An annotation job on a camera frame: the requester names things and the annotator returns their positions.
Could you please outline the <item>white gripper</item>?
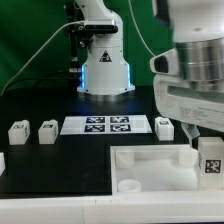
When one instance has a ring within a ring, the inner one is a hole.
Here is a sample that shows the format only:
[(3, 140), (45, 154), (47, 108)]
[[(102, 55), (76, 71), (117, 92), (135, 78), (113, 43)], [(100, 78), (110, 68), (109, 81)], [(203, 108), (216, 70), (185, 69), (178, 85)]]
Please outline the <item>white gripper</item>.
[(182, 122), (191, 147), (198, 146), (197, 126), (224, 132), (224, 85), (221, 91), (194, 90), (177, 76), (157, 74), (154, 95), (160, 114)]

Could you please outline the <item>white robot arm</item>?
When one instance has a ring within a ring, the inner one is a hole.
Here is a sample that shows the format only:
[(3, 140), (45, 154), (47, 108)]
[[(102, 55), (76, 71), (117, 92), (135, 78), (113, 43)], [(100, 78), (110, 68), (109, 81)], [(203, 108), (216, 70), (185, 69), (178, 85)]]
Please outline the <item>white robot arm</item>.
[[(198, 127), (224, 132), (224, 0), (151, 0), (153, 16), (173, 30), (174, 48), (150, 60), (161, 115), (189, 139)], [(115, 100), (135, 90), (123, 56), (123, 21), (103, 0), (73, 0), (74, 22), (87, 59), (78, 69), (81, 97)]]

